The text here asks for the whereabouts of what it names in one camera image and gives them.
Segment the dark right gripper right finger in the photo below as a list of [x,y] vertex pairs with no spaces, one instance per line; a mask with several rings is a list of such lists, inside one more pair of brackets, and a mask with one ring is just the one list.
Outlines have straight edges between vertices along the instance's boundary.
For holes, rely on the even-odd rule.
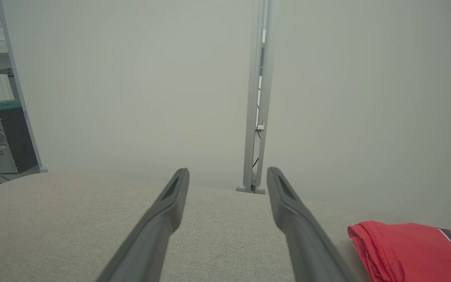
[[267,184],[274,222],[285,234],[295,281],[357,282],[352,269],[279,168],[268,168]]

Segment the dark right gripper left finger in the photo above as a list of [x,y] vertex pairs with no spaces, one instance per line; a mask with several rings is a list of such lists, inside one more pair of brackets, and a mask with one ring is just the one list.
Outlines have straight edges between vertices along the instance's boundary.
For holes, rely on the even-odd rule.
[[179,228],[189,171],[178,169],[133,227],[97,282],[159,282],[170,236]]

